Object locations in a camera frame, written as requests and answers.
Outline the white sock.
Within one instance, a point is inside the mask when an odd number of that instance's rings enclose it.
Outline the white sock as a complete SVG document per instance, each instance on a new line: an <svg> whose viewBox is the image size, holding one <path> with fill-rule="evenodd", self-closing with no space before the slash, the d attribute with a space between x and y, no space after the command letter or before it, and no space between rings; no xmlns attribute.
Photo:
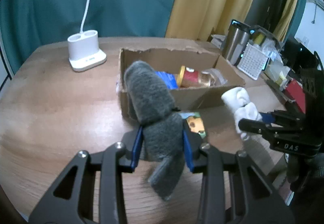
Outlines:
<svg viewBox="0 0 324 224"><path fill-rule="evenodd" d="M221 99L234 118L236 132L243 141L249 139L250 133L242 131L238 123L241 119L261 121L262 117L256 105L250 101L248 92L243 87L232 88L222 94Z"/></svg>

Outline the blue tissue pack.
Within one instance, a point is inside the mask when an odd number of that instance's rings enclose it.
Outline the blue tissue pack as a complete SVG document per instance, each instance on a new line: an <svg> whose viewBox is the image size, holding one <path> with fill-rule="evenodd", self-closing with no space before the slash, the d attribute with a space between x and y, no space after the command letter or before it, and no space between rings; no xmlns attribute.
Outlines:
<svg viewBox="0 0 324 224"><path fill-rule="evenodd" d="M177 81L173 74L164 71L156 71L156 74L163 80L168 89L177 89Z"/></svg>

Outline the grey sock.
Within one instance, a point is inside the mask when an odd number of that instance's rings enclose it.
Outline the grey sock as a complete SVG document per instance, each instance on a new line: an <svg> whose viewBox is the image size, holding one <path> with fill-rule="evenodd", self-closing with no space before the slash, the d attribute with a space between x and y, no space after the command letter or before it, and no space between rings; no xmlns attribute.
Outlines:
<svg viewBox="0 0 324 224"><path fill-rule="evenodd" d="M133 62L124 73L129 116L143 127L140 158L158 165L148 183L169 200L184 168L183 120L165 82L145 61Z"/></svg>

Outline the red box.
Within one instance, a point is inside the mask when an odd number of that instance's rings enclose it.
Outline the red box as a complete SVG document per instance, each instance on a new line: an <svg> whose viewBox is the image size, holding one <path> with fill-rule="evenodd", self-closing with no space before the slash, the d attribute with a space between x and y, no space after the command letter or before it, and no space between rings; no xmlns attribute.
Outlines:
<svg viewBox="0 0 324 224"><path fill-rule="evenodd" d="M295 100L298 109L305 114L306 112L306 102L305 93L302 87L296 80L292 80L287 84L285 89L285 94L291 99Z"/></svg>

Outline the white perforated basket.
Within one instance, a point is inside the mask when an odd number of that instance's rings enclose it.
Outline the white perforated basket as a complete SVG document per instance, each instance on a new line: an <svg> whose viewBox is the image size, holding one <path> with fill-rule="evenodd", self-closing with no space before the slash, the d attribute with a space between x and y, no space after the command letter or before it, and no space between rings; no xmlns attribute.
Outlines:
<svg viewBox="0 0 324 224"><path fill-rule="evenodd" d="M255 46L247 44L237 68L253 80L257 80L268 57Z"/></svg>

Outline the cartoon printed card packet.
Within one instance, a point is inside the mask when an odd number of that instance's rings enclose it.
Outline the cartoon printed card packet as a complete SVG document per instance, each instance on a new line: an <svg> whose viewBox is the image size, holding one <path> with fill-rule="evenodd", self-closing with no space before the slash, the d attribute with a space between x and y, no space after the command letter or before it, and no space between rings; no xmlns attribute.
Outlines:
<svg viewBox="0 0 324 224"><path fill-rule="evenodd" d="M180 112L181 118L186 120L190 130L200 135L202 139L207 136L203 120L199 112Z"/></svg>

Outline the yellow tape roll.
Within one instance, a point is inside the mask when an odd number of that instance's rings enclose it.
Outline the yellow tape roll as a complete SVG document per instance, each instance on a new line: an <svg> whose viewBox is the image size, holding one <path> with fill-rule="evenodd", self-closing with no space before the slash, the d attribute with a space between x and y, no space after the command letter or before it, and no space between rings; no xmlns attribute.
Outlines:
<svg viewBox="0 0 324 224"><path fill-rule="evenodd" d="M253 43L255 45L258 45L258 46L261 46L262 43L264 42L264 39L266 38L266 36L261 33L261 32L258 32L258 33L254 33L254 36L253 36Z"/></svg>

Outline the stainless steel tumbler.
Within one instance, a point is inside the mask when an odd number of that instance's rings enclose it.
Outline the stainless steel tumbler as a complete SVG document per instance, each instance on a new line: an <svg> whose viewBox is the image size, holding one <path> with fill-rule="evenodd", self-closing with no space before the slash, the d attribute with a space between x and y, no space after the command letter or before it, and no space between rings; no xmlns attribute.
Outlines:
<svg viewBox="0 0 324 224"><path fill-rule="evenodd" d="M222 56L235 65L243 49L245 49L250 38L250 26L232 19L228 28L228 34L222 45Z"/></svg>

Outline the red yellow-lidded snack jar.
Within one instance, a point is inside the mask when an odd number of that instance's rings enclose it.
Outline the red yellow-lidded snack jar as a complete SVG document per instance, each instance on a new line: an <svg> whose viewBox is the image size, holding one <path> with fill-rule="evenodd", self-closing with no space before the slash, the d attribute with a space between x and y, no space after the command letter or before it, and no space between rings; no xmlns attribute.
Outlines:
<svg viewBox="0 0 324 224"><path fill-rule="evenodd" d="M210 72L198 71L182 65L176 78L178 87L211 87L215 79Z"/></svg>

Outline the brown cardboard box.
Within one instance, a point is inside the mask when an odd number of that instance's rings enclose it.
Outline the brown cardboard box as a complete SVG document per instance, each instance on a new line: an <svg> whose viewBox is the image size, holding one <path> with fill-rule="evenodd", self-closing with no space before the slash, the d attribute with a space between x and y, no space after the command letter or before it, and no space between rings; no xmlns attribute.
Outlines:
<svg viewBox="0 0 324 224"><path fill-rule="evenodd" d="M185 111L218 107L223 104L221 95L235 87L245 86L245 81L234 71L219 50L204 48L149 48L145 50L122 48L119 54L119 100L123 117L130 108L124 81L126 69L135 61L145 61L161 76L175 99Z"/></svg>

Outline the white charging stand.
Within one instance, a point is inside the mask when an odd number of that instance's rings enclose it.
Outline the white charging stand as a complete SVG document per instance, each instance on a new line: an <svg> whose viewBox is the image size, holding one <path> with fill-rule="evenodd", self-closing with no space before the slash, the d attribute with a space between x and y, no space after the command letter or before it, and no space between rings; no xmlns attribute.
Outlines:
<svg viewBox="0 0 324 224"><path fill-rule="evenodd" d="M71 35L67 39L69 63L75 72L83 72L103 64L107 55L100 49L98 32L88 30Z"/></svg>

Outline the teal curtain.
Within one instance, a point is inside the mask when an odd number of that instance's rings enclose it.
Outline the teal curtain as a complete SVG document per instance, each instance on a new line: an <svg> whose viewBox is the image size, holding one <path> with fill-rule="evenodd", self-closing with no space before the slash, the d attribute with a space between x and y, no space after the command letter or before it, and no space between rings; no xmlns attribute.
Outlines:
<svg viewBox="0 0 324 224"><path fill-rule="evenodd" d="M36 48L80 31L164 37L175 0L1 0L2 44L13 72Z"/></svg>

